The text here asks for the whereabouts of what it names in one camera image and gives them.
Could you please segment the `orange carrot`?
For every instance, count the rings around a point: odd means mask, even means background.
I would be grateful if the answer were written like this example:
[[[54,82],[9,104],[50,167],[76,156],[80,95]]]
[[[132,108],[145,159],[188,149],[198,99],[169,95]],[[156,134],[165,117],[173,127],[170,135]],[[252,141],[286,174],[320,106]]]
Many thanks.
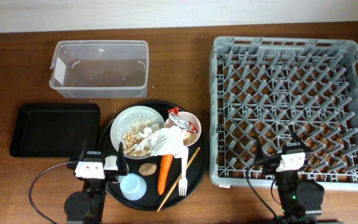
[[[165,191],[167,176],[170,170],[170,166],[173,160],[172,154],[163,155],[160,163],[160,172],[158,176],[158,194],[163,195]]]

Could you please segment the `white cup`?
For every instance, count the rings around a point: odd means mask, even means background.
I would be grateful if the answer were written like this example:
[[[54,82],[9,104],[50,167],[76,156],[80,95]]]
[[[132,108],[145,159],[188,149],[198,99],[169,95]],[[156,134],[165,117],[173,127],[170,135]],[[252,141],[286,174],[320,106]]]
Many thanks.
[[[104,170],[118,170],[116,162],[117,162],[116,156],[105,157]]]

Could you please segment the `grey round plate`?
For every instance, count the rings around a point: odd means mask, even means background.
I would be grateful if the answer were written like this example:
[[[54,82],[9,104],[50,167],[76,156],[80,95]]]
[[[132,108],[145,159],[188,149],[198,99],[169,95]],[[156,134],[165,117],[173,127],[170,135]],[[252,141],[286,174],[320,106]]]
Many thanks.
[[[122,140],[122,135],[124,134],[124,132],[129,130],[129,123],[136,118],[157,119],[160,128],[163,128],[164,119],[161,114],[155,109],[152,109],[148,106],[131,106],[120,112],[112,122],[110,129],[110,138],[111,143],[116,151],[118,151],[119,149],[119,143],[124,143],[124,141]],[[145,159],[150,156],[141,158],[134,158],[129,156],[126,157],[129,159]]]

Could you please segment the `rice and peanut scraps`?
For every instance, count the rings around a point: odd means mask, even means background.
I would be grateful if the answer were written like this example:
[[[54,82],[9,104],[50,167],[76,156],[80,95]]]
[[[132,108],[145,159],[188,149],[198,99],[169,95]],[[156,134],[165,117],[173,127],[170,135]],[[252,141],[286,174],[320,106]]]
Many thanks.
[[[151,154],[151,135],[160,129],[157,119],[136,118],[129,123],[129,130],[122,135],[124,155],[134,158]]]

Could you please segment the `white plastic fork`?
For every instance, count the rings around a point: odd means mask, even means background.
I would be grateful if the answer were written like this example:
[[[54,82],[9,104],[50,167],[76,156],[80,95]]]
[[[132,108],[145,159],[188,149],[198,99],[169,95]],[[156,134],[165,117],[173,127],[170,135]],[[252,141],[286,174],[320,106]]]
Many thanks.
[[[186,170],[187,170],[187,162],[188,162],[188,148],[184,147],[181,153],[181,177],[178,181],[178,193],[179,196],[184,197],[187,191],[187,178],[186,178]]]

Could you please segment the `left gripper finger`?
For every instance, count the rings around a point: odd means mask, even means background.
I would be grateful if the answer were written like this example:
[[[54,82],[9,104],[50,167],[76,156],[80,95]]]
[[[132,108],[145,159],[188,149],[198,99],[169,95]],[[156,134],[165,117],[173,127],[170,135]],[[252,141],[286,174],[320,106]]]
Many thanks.
[[[80,153],[79,153],[79,155],[78,155],[77,160],[78,160],[78,161],[82,161],[82,160],[84,159],[84,156],[85,156],[86,152],[87,152],[87,141],[84,140],[84,141],[83,141],[82,148],[81,148],[81,151],[80,151]]]
[[[118,156],[117,156],[117,168],[119,174],[128,174],[128,167],[126,164],[126,158],[124,156],[123,143],[119,143]]]

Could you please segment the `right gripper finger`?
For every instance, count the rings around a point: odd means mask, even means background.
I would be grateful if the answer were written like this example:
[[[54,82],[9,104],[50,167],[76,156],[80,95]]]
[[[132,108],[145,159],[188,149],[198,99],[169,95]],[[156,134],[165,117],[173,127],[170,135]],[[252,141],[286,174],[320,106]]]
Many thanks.
[[[304,150],[304,152],[312,152],[312,150],[298,137],[298,135],[294,131],[291,131],[291,136],[293,142],[298,143],[301,146],[302,150]]]
[[[261,145],[259,137],[256,138],[255,142],[256,142],[255,161],[258,162],[264,158],[264,152],[262,150],[262,145]]]

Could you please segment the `light blue cup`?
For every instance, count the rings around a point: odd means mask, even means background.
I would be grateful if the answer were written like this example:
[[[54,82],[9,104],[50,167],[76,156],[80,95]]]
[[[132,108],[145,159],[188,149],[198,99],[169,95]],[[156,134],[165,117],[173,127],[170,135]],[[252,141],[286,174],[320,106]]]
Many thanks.
[[[145,180],[136,174],[120,176],[119,187],[123,196],[130,201],[142,198],[147,190]]]

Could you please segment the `red snack wrapper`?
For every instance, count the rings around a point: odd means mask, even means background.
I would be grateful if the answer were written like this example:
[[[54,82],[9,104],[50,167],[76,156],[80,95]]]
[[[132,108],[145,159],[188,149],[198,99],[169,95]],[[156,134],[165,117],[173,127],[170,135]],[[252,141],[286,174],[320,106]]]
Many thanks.
[[[169,119],[181,129],[193,134],[197,134],[198,130],[195,126],[187,119],[179,117],[179,107],[174,107],[168,110]]]

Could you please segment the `white tissue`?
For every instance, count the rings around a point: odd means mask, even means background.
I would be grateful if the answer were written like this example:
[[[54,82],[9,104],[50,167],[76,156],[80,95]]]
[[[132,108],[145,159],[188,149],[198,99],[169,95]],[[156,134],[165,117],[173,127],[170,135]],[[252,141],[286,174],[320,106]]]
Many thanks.
[[[158,124],[146,127],[140,133],[141,142],[134,146],[135,152],[146,156],[173,155],[182,158],[188,155],[188,148],[183,143],[184,134],[178,126],[159,128]]]

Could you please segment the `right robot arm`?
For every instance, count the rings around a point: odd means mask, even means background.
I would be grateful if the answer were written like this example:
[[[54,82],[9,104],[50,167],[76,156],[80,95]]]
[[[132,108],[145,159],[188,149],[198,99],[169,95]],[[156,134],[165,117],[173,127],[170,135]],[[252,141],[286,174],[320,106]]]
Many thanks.
[[[262,167],[264,175],[272,175],[277,186],[283,215],[273,215],[274,223],[317,223],[322,214],[324,187],[314,180],[301,180],[298,176],[312,150],[294,133],[292,140],[283,145],[274,156],[265,157],[260,139],[256,139],[255,165]]]

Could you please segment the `wooden chopstick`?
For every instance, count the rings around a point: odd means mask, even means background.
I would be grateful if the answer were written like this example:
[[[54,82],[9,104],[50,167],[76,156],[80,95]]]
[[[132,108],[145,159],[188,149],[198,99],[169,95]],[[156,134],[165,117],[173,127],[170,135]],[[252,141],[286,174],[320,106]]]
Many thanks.
[[[191,165],[191,163],[193,162],[194,158],[197,156],[197,154],[200,151],[200,147],[198,147],[196,149],[196,151],[193,153],[191,159],[188,161],[187,163],[187,168],[189,168],[189,166]],[[170,190],[168,191],[168,193],[166,194],[165,198],[163,199],[162,203],[160,204],[160,206],[157,209],[157,212],[159,212],[162,207],[165,205],[165,202],[168,200],[169,196],[171,196],[173,190],[175,189],[176,186],[178,186],[178,181],[180,180],[181,174],[178,176],[178,178],[176,179],[176,181],[174,182],[174,184],[172,185],[172,187],[170,188]]]

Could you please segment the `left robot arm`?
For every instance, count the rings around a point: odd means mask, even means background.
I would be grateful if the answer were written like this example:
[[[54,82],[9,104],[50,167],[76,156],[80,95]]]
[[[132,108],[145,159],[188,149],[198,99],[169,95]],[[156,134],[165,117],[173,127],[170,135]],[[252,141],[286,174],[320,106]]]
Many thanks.
[[[128,172],[122,143],[116,156],[107,157],[101,151],[90,151],[84,146],[74,170],[75,177],[83,181],[83,189],[65,201],[67,223],[101,223],[108,183],[118,183]]]

